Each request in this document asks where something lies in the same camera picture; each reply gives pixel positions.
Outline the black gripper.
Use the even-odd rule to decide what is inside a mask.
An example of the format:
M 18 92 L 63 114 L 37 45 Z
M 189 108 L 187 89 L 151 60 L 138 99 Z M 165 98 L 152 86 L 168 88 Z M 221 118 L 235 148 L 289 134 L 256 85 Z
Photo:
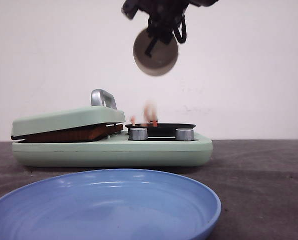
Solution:
M 153 9 L 149 13 L 148 37 L 151 40 L 145 50 L 145 54 L 150 57 L 155 44 L 161 41 L 168 45 L 172 38 L 183 44 L 187 39 L 185 11 L 188 3 L 183 0 L 158 0 L 153 4 Z

